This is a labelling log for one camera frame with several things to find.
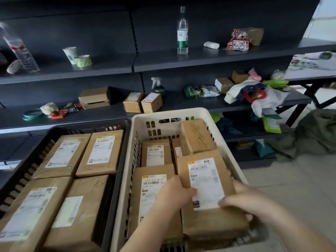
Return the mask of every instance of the paper cup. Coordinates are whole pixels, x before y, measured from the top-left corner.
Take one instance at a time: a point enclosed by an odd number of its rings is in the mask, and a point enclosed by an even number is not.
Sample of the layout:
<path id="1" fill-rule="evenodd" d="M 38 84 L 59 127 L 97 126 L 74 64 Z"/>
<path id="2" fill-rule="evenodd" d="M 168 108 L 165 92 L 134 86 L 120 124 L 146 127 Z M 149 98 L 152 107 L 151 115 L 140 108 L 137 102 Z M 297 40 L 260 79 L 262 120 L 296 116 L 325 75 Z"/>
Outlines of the paper cup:
<path id="1" fill-rule="evenodd" d="M 78 67 L 86 67 L 92 65 L 90 55 L 77 56 L 75 57 L 75 62 Z"/>
<path id="2" fill-rule="evenodd" d="M 63 49 L 64 53 L 68 57 L 71 64 L 76 64 L 75 57 L 77 56 L 77 48 L 76 47 L 69 47 Z"/>

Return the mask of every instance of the trigger sprayer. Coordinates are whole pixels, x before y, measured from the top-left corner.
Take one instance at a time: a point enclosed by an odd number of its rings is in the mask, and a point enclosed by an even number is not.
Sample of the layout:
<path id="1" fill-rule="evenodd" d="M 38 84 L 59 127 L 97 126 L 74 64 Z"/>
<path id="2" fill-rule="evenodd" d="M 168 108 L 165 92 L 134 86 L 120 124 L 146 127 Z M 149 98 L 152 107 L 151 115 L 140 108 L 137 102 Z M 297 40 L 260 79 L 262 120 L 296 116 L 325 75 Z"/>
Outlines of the trigger sprayer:
<path id="1" fill-rule="evenodd" d="M 153 77 L 152 80 L 153 80 L 152 89 L 154 89 L 154 92 L 164 96 L 165 88 L 161 85 L 161 78 Z"/>

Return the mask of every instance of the tiled floor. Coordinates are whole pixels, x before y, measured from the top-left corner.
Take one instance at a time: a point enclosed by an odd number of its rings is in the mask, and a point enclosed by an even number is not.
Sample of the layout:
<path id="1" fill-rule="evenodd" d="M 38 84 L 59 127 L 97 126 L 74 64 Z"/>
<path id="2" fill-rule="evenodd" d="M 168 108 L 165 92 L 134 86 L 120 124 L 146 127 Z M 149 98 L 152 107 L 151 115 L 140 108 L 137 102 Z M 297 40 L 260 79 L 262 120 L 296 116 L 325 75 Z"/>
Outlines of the tiled floor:
<path id="1" fill-rule="evenodd" d="M 317 93 L 323 102 L 336 96 L 336 90 L 320 89 Z M 313 105 L 309 105 L 303 118 Z M 282 114 L 289 117 L 293 110 Z M 243 170 L 251 186 L 269 195 L 301 220 L 320 230 L 336 242 L 336 155 L 302 155 L 290 163 L 274 162 L 270 167 Z M 270 230 L 267 241 L 230 248 L 234 252 L 287 251 L 276 234 Z"/>

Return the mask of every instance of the snack package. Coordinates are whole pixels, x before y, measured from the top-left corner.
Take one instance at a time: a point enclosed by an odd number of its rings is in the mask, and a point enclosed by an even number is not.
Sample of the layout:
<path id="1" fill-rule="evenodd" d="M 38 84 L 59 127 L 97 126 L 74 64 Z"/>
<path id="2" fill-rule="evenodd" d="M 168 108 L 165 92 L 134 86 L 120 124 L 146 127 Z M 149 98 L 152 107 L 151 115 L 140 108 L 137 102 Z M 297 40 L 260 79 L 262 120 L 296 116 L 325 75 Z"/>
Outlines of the snack package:
<path id="1" fill-rule="evenodd" d="M 238 51 L 247 51 L 249 49 L 250 40 L 245 31 L 233 29 L 231 37 L 231 40 L 227 43 L 226 49 Z"/>
<path id="2" fill-rule="evenodd" d="M 187 98 L 215 97 L 220 95 L 220 92 L 214 86 L 188 86 L 183 91 Z"/>

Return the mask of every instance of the green tape roll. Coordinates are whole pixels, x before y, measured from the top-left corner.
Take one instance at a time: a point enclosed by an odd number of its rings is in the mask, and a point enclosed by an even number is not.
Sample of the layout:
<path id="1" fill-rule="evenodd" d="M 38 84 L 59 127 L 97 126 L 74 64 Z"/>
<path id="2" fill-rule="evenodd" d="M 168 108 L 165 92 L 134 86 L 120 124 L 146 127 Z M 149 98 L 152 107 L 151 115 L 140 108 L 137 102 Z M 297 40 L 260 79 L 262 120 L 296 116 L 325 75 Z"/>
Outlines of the green tape roll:
<path id="1" fill-rule="evenodd" d="M 93 64 L 90 55 L 76 56 L 75 62 L 78 67 L 86 67 Z"/>

